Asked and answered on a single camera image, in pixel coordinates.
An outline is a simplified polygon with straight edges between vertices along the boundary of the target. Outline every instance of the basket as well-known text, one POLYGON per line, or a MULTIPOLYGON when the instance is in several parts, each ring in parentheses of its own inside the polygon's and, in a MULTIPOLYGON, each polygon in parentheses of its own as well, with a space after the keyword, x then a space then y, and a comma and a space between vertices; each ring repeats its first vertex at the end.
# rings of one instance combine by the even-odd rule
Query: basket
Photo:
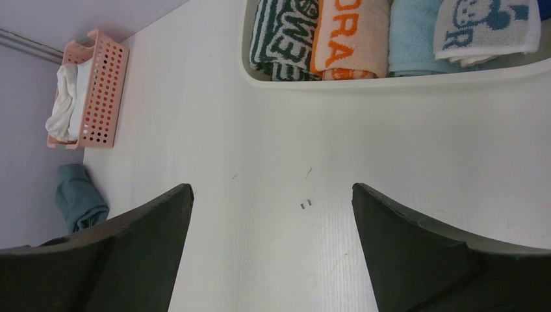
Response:
POLYGON ((97 29, 66 45, 62 64, 80 64, 92 58, 94 60, 79 139, 65 143, 48 136, 48 147, 69 150, 80 147, 113 147, 128 56, 127 47, 97 29))

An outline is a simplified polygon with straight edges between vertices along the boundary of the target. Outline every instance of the white towel with blue print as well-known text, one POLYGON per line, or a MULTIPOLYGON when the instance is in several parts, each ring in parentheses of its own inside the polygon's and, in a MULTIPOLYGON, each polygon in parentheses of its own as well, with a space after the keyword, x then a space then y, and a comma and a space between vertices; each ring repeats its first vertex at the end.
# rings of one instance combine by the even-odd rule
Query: white towel with blue print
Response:
POLYGON ((444 0, 434 54, 437 60, 473 66, 500 55, 534 53, 540 35, 537 0, 444 0))

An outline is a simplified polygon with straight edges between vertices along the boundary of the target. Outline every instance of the white tabletop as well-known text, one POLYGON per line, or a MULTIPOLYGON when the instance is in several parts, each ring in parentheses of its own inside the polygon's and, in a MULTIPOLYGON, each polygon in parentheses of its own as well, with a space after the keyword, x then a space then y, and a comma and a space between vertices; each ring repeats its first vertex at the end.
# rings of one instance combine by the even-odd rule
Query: white tabletop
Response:
POLYGON ((376 311, 355 182, 551 248, 551 75, 451 92, 262 90, 238 70, 241 8, 193 0, 132 37, 115 147, 84 156, 111 216, 193 186, 170 311, 376 311))

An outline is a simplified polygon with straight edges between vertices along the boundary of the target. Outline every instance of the towel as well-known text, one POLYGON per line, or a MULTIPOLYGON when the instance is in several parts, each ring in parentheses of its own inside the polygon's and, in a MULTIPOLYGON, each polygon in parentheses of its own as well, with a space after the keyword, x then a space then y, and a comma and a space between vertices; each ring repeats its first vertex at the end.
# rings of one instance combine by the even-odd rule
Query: towel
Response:
POLYGON ((551 0, 537 0, 539 6, 539 18, 542 21, 551 18, 551 0))
POLYGON ((57 71, 57 98, 55 99, 52 116, 46 120, 48 134, 61 142, 72 139, 67 133, 75 98, 77 96, 77 66, 62 65, 57 71))
POLYGON ((312 71, 324 80, 386 77, 389 20, 389 0, 321 0, 312 71))
POLYGON ((393 77, 464 71, 447 60, 435 60, 433 43, 442 0, 394 0, 391 7, 389 72, 393 77))
POLYGON ((312 44, 318 0, 260 0, 253 28, 250 63, 273 81, 312 81, 312 44))
POLYGON ((86 93, 88 91, 88 81, 90 80, 90 72, 92 71, 92 61, 87 60, 82 64, 77 65, 77 98, 74 102, 73 112, 69 120, 67 132, 71 141, 79 139, 81 131, 81 122, 83 119, 84 106, 86 101, 86 93))
POLYGON ((463 67, 538 50, 537 0, 444 0, 434 36, 437 60, 463 67))
POLYGON ((55 192, 69 233, 89 228, 107 219, 109 208, 92 184, 81 164, 68 164, 58 169, 60 183, 55 192))

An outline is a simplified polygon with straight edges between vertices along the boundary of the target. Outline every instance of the orange towel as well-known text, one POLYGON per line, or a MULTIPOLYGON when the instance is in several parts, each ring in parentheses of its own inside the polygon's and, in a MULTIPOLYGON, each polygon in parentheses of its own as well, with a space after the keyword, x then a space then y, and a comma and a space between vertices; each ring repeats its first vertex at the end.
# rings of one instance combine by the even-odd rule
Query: orange towel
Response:
POLYGON ((391 0, 320 0, 311 70, 323 80, 387 76, 391 0))

